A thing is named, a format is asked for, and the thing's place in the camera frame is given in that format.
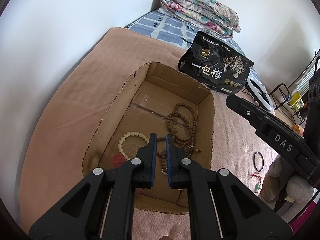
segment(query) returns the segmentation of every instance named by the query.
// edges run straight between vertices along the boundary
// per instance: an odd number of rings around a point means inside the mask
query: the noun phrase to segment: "white label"
[[[232,91],[228,90],[228,89],[224,89],[224,88],[221,88],[221,90],[225,91],[225,92],[228,92],[228,93],[231,93]]]

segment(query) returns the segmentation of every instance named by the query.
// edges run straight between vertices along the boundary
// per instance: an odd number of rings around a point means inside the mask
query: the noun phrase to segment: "floral blanket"
[[[160,0],[179,20],[189,22],[213,36],[231,39],[240,32],[237,13],[216,0]]]

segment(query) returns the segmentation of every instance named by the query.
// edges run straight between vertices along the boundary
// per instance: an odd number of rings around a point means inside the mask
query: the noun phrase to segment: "plush toy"
[[[283,171],[282,157],[278,155],[263,180],[262,189],[259,197],[271,208],[274,209],[276,201],[279,199],[281,191],[280,176]],[[287,201],[293,203],[292,206],[281,216],[289,222],[292,220],[303,207],[311,200],[314,188],[308,181],[300,176],[293,176],[288,180],[286,185]]]

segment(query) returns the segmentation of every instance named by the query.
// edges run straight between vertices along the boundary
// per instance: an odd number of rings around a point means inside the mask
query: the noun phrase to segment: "black plastic bag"
[[[236,94],[244,86],[253,62],[216,38],[198,31],[182,56],[179,71],[225,94]]]

